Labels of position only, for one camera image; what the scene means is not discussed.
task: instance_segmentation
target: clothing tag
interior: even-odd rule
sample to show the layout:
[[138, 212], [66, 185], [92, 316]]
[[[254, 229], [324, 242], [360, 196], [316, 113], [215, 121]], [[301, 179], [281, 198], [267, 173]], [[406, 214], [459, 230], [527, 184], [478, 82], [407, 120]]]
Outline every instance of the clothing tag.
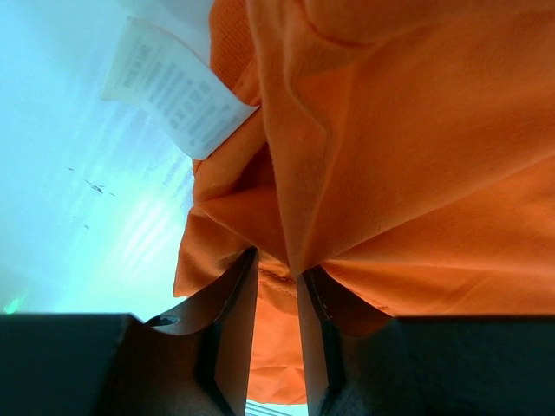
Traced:
[[233, 95], [172, 33], [133, 17], [102, 98], [148, 111], [193, 159], [206, 159], [257, 109]]

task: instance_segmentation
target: orange fabric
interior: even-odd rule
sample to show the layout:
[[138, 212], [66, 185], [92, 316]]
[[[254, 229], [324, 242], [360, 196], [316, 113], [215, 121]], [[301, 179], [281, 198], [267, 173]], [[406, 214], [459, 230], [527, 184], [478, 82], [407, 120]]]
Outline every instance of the orange fabric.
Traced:
[[302, 403], [294, 276], [390, 314], [555, 313], [555, 1], [217, 0], [258, 110], [195, 163], [176, 295], [263, 251], [249, 397]]

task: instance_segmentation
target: care label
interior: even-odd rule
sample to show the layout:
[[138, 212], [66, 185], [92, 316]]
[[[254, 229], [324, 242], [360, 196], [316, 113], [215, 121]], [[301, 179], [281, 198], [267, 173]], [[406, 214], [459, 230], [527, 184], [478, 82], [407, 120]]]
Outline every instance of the care label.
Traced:
[[145, 109], [193, 159], [206, 159], [257, 110], [233, 95], [180, 39], [133, 17], [102, 99]]

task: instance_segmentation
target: orange cloth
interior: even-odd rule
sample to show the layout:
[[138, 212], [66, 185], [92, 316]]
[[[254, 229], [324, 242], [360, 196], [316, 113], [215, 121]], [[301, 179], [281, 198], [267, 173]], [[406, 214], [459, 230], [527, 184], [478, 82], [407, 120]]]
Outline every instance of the orange cloth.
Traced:
[[303, 403], [294, 276], [390, 314], [555, 313], [555, 1], [217, 0], [257, 111], [196, 162], [176, 295], [263, 251], [249, 397]]

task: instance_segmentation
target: orange shirt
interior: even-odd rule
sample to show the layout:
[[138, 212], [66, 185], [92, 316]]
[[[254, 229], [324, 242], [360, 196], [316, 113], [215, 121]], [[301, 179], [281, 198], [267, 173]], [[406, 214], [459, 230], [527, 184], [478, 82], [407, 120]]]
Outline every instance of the orange shirt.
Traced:
[[196, 162], [175, 281], [263, 257], [249, 397], [303, 403], [295, 276], [390, 314], [555, 313], [555, 1], [218, 0], [261, 108]]

